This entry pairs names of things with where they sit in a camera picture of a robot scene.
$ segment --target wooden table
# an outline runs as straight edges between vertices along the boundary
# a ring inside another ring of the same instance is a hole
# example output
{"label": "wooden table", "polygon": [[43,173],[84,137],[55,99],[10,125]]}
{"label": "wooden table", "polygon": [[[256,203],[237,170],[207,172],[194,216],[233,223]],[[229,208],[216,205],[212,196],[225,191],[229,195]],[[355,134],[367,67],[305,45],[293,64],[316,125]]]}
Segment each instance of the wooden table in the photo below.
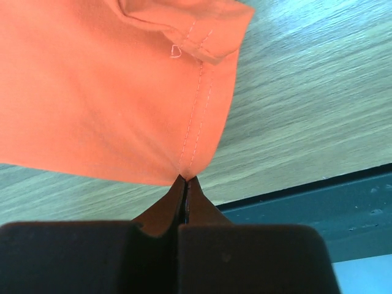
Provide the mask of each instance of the wooden table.
{"label": "wooden table", "polygon": [[[206,195],[221,204],[392,162],[392,1],[246,2],[257,13],[199,176]],[[0,224],[131,219],[167,190],[1,165]]]}

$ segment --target orange cloth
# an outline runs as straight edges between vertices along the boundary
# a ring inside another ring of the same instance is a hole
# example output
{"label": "orange cloth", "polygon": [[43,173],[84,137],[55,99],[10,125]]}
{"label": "orange cloth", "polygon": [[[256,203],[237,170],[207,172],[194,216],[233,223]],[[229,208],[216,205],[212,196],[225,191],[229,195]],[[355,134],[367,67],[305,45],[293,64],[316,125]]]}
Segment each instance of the orange cloth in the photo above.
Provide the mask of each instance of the orange cloth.
{"label": "orange cloth", "polygon": [[253,9],[0,2],[0,162],[145,184],[211,161]]}

